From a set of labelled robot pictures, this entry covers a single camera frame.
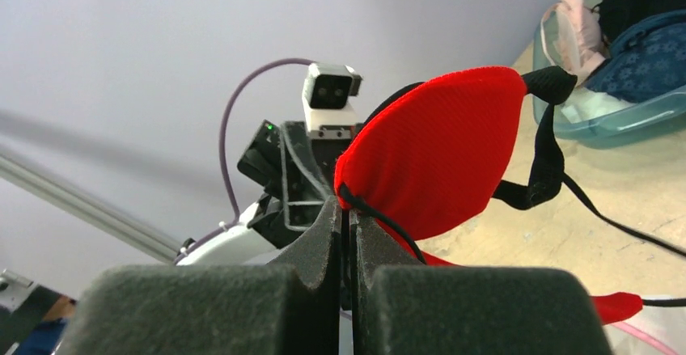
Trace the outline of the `pale pink bra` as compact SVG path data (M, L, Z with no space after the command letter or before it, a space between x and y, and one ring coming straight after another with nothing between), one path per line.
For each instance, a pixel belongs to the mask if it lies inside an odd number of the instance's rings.
M605 61L603 35L584 0L560 0L540 20L540 40L549 63L577 77L583 84Z

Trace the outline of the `pink-trimmed white laundry bag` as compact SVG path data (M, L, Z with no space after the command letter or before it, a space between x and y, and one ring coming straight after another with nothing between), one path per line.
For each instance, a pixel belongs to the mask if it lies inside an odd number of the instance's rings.
M685 307L644 306L604 332L613 354L685 354Z

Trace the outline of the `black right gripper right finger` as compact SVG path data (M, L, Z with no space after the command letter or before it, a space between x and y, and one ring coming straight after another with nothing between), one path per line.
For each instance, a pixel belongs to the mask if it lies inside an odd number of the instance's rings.
M553 268L429 266L349 220L356 354L609 354L591 298Z

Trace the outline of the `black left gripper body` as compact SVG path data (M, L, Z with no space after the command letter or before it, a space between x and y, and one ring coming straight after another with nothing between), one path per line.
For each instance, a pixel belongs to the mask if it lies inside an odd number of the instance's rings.
M337 159L349 147L361 123L353 127L350 139L312 139L315 159L332 188ZM282 162L280 125L265 120L237 164L238 170L263 187L253 218L247 227L253 229L277 248L294 242L303 232L286 228L282 208Z

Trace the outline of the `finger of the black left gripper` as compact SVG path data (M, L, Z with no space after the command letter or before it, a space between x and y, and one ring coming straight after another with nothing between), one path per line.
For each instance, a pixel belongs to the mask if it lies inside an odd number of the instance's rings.
M280 126L282 208L287 229L304 232L319 216L332 188L318 165L302 121Z

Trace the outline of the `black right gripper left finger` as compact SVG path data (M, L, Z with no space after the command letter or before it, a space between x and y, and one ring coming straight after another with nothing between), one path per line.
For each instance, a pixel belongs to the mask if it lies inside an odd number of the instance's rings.
M97 278L60 354L336 354L341 208L263 265L138 265Z

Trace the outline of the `red and black bra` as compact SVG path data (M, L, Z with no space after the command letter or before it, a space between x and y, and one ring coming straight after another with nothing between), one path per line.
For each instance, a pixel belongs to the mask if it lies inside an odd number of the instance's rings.
M556 66L527 74L491 66L399 90L370 115L337 160L334 188L342 209L372 216L419 260L441 265L417 242L475 217L492 199L526 210L570 183L548 123L536 134L528 183L505 181L503 174L524 97L561 102L575 81Z

